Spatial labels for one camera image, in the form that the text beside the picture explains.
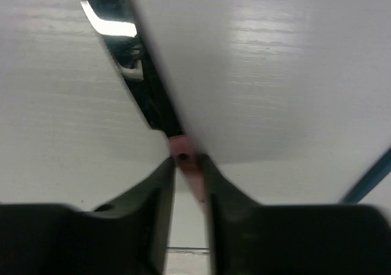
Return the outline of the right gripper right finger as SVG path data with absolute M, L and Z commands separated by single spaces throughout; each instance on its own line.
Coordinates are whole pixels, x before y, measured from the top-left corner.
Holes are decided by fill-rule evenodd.
M 389 274 L 390 226 L 369 205 L 263 205 L 200 157 L 212 274 Z

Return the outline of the pink handled steak knife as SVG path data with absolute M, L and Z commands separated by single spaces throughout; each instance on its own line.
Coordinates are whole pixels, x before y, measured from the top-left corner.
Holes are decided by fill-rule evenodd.
M 170 154 L 192 195 L 199 207 L 206 210 L 204 176 L 198 156 L 167 90 L 136 0 L 81 0 L 80 5 L 144 119 L 151 129 L 164 133 Z

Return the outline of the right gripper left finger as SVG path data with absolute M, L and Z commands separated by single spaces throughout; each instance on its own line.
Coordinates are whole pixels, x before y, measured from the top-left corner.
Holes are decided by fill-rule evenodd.
M 175 163 L 93 211 L 59 203 L 1 205 L 2 274 L 162 274 Z

